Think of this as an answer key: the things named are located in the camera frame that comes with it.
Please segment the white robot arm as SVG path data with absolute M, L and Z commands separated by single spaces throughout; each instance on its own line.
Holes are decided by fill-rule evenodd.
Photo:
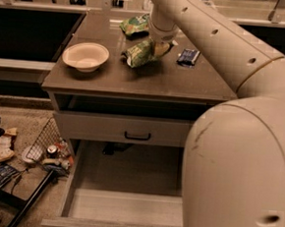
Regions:
M 151 0 L 157 42 L 182 30 L 237 98 L 187 135 L 183 227 L 285 227 L 285 57 L 200 0 Z

